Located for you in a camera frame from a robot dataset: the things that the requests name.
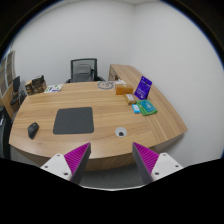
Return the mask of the gripper left finger magenta ridged pad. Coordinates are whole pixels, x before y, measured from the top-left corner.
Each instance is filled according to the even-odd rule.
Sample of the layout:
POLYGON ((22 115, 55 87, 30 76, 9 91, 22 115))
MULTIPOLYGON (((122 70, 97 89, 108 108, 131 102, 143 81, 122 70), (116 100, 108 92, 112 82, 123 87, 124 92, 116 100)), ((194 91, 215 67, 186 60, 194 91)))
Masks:
POLYGON ((65 180, 80 184, 85 171, 89 156, 91 154, 91 143, 79 146, 67 154, 55 154, 41 168, 65 180))

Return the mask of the gripper right finger magenta ridged pad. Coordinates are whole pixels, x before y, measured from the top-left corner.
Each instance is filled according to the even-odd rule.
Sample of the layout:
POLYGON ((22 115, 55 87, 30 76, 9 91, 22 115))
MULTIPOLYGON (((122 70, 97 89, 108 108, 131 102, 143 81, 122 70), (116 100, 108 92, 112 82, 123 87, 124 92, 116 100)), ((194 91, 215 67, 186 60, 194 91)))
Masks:
POLYGON ((136 142, 132 145, 132 154, 145 185, 182 169, 169 154, 158 154, 136 142))

